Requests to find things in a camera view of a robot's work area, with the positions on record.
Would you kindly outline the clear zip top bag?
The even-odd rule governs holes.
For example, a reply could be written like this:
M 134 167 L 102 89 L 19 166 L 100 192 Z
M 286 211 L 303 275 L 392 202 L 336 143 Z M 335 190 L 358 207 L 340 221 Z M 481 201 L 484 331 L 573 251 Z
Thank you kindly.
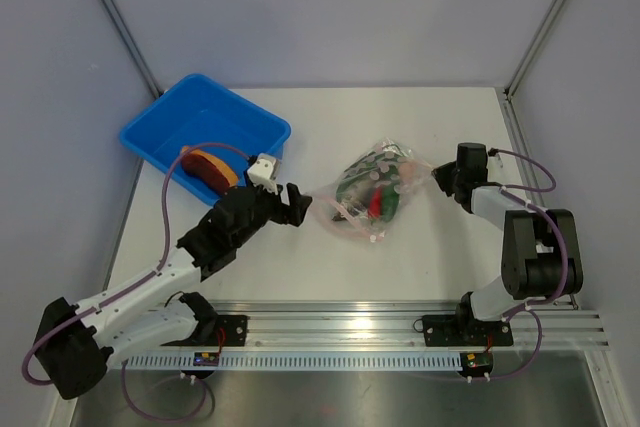
M 408 146 L 385 137 L 311 193 L 310 212 L 329 232 L 382 241 L 402 209 L 433 179 L 435 167 Z

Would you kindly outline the orange red fake papaya slice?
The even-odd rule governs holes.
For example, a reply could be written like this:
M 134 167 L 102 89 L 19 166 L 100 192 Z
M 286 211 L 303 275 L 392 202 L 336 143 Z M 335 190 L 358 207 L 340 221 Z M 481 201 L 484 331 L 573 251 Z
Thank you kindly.
M 188 176 L 203 183 L 211 192 L 222 196 L 239 184 L 239 176 L 225 161 L 202 149 L 195 149 L 186 154 L 188 149 L 188 146 L 183 146 L 180 150 L 181 168 Z

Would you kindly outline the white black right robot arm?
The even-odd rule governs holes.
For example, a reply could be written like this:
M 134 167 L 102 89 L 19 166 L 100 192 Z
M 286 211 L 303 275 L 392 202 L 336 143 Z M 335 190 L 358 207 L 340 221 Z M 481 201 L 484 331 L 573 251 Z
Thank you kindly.
M 547 185 L 491 181 L 489 159 L 502 154 L 537 168 Z M 502 232 L 498 277 L 466 293 L 456 307 L 453 327 L 460 340 L 476 343 L 490 326 L 504 325 L 520 312 L 533 313 L 536 306 L 581 290 L 584 274 L 572 212 L 546 209 L 517 194 L 556 189 L 555 177 L 541 163 L 513 151 L 464 142 L 457 146 L 456 159 L 437 167 L 433 177 L 441 191 L 467 213 Z

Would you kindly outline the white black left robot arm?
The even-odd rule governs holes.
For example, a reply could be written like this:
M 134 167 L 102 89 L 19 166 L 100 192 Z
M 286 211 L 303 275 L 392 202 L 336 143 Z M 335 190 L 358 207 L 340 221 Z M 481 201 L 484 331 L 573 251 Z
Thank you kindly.
M 232 263 L 267 223 L 300 226 L 311 203 L 292 183 L 274 192 L 233 187 L 157 266 L 75 304 L 65 298 L 51 302 L 31 354 L 46 372 L 46 384 L 63 399 L 74 399 L 141 351 L 173 342 L 208 343 L 217 335 L 218 314 L 195 287 Z

